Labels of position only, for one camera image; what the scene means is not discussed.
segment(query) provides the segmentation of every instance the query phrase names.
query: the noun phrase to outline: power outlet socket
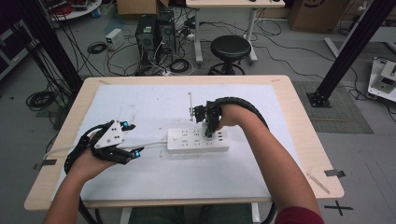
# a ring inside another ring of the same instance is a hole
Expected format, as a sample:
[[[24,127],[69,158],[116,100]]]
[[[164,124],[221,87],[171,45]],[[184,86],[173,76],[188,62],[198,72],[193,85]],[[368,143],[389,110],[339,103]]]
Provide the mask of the power outlet socket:
[[[206,126],[168,130],[168,151],[177,153],[221,152],[230,147],[230,138],[225,129],[205,136]]]

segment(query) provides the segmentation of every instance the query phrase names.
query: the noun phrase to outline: black cross mark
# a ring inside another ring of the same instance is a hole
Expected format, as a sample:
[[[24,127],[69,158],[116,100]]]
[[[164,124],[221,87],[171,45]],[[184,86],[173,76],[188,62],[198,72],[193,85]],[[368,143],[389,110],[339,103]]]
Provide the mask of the black cross mark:
[[[338,211],[340,212],[340,215],[341,215],[341,216],[343,215],[342,209],[345,209],[345,210],[353,210],[352,207],[340,206],[340,204],[338,203],[338,201],[335,201],[335,203],[337,204],[337,206],[324,205],[324,208],[338,209]]]

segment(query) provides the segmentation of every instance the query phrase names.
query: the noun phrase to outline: background table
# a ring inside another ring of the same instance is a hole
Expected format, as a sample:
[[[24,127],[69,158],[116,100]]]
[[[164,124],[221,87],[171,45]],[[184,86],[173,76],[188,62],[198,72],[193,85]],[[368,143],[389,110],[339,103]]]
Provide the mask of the background table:
[[[250,2],[249,0],[187,0],[187,7],[195,8],[195,38],[194,38],[194,48],[195,48],[195,60],[198,64],[203,62],[202,52],[201,52],[201,40],[199,32],[199,24],[201,20],[201,15],[199,13],[200,8],[215,8],[219,10],[222,7],[233,7],[233,8],[251,8],[248,17],[249,25],[246,33],[246,40],[250,43],[251,34],[253,32],[254,20],[257,14],[257,8],[259,7],[283,7],[285,3],[283,1],[274,2],[272,0],[256,0],[255,2]],[[235,17],[241,14],[241,11],[224,11],[229,18],[233,20]],[[249,54],[250,64],[257,62],[256,52],[254,48],[251,48]]]
[[[308,116],[295,92],[290,80],[286,76],[248,76],[248,77],[97,77],[89,78],[78,94],[76,101],[62,127],[52,148],[71,146],[76,138],[80,123],[88,111],[93,96],[100,85],[162,85],[162,84],[262,84],[271,85],[282,109],[285,122],[290,130],[290,136],[299,156],[302,170],[309,172],[318,182],[325,186],[330,193],[307,177],[317,198],[340,198],[344,195],[343,188],[336,176],[327,177],[326,170],[332,170],[332,165],[318,140]],[[28,210],[42,210],[50,207],[50,197],[55,189],[59,173],[63,169],[66,152],[54,153],[49,159],[58,160],[54,166],[44,166],[25,202]],[[255,202],[270,201],[257,199]],[[89,207],[112,206],[144,206],[170,204],[203,204],[203,203],[245,203],[244,199],[232,200],[175,200],[175,201],[106,201],[88,202]]]

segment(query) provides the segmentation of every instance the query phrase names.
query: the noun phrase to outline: person's left arm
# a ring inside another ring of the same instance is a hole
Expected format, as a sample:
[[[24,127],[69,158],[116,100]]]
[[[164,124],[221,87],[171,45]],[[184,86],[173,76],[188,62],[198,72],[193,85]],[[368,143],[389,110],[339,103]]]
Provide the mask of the person's left arm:
[[[99,175],[114,162],[95,158],[89,149],[74,162],[72,168],[56,192],[43,223],[77,223],[78,202],[84,184]]]

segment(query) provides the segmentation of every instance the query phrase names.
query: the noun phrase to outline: white paper sheet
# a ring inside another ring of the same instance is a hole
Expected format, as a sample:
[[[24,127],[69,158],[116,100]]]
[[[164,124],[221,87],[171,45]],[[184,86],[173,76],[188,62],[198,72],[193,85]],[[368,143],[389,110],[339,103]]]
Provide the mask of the white paper sheet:
[[[189,92],[193,106],[226,96],[251,102],[300,164],[270,85],[103,85],[95,94],[75,144],[88,129],[112,119],[136,125],[126,133],[124,145],[128,146],[166,140],[170,128],[200,125],[190,121]],[[141,158],[115,165],[89,181],[81,197],[88,201],[270,197],[242,130],[227,130],[232,142],[226,152],[171,155],[166,145],[146,147]],[[62,172],[58,187],[64,176]]]

